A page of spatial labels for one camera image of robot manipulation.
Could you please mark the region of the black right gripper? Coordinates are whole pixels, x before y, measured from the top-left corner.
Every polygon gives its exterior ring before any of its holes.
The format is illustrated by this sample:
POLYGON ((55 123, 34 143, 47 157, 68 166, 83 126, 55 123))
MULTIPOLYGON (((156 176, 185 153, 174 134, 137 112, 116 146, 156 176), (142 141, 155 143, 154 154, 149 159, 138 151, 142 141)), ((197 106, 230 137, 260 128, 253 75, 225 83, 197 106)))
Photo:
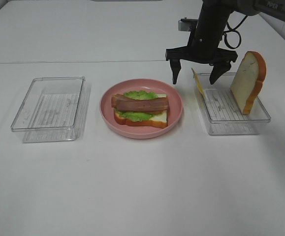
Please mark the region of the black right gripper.
POLYGON ((231 63, 237 60, 237 53, 219 48, 220 40, 229 16, 200 15, 195 30, 190 31, 186 46, 166 49, 165 58, 169 60, 172 71, 172 84, 177 83, 181 70, 180 59, 201 64, 213 64, 210 84, 231 69, 231 63))

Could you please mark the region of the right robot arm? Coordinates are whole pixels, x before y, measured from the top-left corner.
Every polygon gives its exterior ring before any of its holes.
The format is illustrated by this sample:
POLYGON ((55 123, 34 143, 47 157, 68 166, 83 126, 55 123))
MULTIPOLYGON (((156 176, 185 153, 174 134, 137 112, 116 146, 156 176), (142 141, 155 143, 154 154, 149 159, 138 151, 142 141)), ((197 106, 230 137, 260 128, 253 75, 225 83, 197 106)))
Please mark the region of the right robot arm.
POLYGON ((228 25, 232 12, 253 16, 260 12, 285 22, 285 0, 205 0, 198 19, 183 18, 180 23, 189 26, 190 36, 186 46, 166 49, 165 58, 170 62, 172 83, 177 83, 181 60, 212 66, 210 83, 231 69, 237 60, 235 48, 219 48, 226 33, 235 31, 228 25))

